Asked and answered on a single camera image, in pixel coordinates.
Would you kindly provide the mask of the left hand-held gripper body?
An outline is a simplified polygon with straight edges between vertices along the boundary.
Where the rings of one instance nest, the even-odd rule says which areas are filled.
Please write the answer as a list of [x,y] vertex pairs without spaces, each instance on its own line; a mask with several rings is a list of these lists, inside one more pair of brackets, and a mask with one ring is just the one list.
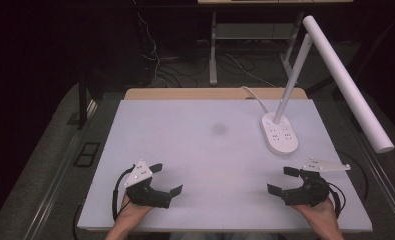
[[155,173],[152,173],[149,167],[145,161],[140,160],[126,170],[128,177],[124,182],[125,195],[137,205],[168,208],[172,198],[168,196],[169,192],[155,190],[151,187]]

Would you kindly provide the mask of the metal floor rail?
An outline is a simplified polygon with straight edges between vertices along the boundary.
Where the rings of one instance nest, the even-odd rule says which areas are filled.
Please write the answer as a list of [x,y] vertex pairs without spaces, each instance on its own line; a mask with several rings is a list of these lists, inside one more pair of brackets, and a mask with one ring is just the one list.
[[343,103],[339,103],[338,108],[345,115],[345,122],[356,138],[361,150],[363,151],[369,169],[376,179],[382,193],[384,194],[384,197],[386,198],[395,215],[395,187],[381,166],[379,159],[377,158],[377,154],[370,146],[367,137],[362,132],[361,126],[357,122],[353,113]]
[[83,136],[80,114],[92,117],[97,109],[94,100],[81,105],[77,100],[64,99],[43,136],[25,171],[29,192],[36,197],[33,215],[22,240],[37,240],[57,200],[65,174]]

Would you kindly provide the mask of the black rectangular floor frame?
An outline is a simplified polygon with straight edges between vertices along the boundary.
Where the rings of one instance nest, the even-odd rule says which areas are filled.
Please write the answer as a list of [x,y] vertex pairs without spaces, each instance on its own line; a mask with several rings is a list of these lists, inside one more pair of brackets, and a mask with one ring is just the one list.
[[73,165],[75,167],[90,167],[96,158],[100,147],[99,142],[85,142],[75,159]]

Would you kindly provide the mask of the white metal-legged desk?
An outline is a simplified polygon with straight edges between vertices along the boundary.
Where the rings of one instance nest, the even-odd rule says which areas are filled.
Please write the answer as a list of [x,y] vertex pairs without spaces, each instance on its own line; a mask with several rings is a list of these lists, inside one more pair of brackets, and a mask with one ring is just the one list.
[[217,43],[221,40],[286,40],[279,55],[287,77],[293,74],[290,57],[303,18],[310,9],[350,4],[353,0],[198,0],[212,7],[209,84],[218,84]]

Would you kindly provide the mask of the black metal stand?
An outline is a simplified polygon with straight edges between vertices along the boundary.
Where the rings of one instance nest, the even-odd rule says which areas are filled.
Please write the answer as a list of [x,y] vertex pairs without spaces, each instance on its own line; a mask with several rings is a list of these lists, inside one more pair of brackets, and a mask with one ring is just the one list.
[[78,130],[81,130],[87,121],[87,91],[84,79],[78,81],[79,88],[79,124]]

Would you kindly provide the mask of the person's right hand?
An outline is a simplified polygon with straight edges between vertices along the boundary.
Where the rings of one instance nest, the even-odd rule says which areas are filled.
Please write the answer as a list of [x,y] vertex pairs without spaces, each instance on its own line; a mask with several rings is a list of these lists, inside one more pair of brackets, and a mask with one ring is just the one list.
[[298,211],[313,229],[326,229],[337,224],[334,205],[329,198],[316,206],[293,205],[292,208]]

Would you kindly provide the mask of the white desk lamp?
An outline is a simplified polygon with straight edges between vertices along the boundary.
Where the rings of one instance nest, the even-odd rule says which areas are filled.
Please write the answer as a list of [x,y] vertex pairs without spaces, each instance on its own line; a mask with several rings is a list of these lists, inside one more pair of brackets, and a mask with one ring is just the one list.
[[284,116],[284,112],[312,45],[315,45],[317,48],[373,150],[376,153],[386,153],[393,150],[395,148],[394,144],[369,107],[315,18],[313,16],[306,16],[303,18],[302,23],[307,33],[300,47],[291,75],[288,78],[279,106],[275,112],[264,114],[261,120],[262,130],[265,134],[267,147],[270,152],[277,156],[289,156],[299,146],[294,129],[288,118]]

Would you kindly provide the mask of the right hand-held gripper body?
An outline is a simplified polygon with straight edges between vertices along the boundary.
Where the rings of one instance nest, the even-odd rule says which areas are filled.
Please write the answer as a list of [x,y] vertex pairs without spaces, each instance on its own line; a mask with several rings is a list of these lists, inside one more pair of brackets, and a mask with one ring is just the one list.
[[321,174],[323,172],[347,171],[351,167],[349,164],[334,163],[330,161],[310,158],[309,161],[300,168],[300,178],[303,185],[295,189],[282,191],[282,199],[287,206],[291,205],[310,205],[316,206],[325,201],[329,195],[341,204],[338,194],[331,189]]

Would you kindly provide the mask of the person's left hand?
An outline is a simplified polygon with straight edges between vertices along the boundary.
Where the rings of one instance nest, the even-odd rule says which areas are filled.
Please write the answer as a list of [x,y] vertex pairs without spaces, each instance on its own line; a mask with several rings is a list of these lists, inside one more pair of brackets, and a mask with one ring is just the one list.
[[152,207],[141,206],[131,202],[125,195],[122,200],[121,210],[118,213],[116,221],[119,223],[136,226],[152,210]]

